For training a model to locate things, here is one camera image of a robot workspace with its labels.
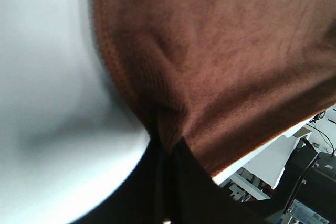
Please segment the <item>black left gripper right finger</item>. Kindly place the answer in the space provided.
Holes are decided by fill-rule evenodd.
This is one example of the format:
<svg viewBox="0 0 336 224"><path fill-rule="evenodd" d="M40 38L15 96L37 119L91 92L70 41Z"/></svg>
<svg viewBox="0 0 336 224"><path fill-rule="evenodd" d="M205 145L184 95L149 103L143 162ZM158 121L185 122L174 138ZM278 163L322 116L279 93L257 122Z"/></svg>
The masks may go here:
<svg viewBox="0 0 336 224"><path fill-rule="evenodd" d="M184 138L169 155L169 190L171 223L266 223L221 190Z"/></svg>

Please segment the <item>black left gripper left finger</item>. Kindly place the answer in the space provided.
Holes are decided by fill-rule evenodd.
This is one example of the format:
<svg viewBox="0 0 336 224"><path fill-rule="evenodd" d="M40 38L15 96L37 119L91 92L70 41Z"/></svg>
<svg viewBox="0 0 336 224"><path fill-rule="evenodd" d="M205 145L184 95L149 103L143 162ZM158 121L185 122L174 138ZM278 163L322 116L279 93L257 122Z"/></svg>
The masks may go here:
<svg viewBox="0 0 336 224"><path fill-rule="evenodd" d="M165 223L171 220L167 155L156 129L140 161L110 196L74 223Z"/></svg>

